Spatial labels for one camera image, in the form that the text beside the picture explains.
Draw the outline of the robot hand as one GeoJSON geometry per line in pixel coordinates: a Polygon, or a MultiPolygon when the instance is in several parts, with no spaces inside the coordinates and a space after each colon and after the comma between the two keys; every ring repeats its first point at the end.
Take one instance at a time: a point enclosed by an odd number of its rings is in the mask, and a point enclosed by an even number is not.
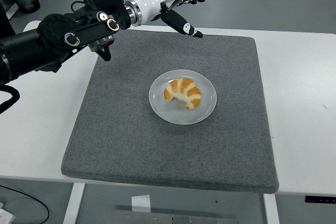
{"type": "Polygon", "coordinates": [[[202,38],[203,34],[194,28],[185,18],[174,11],[174,8],[185,4],[195,5],[205,0],[132,0],[134,11],[136,11],[136,26],[143,25],[149,21],[161,19],[165,24],[183,35],[202,38]]]}

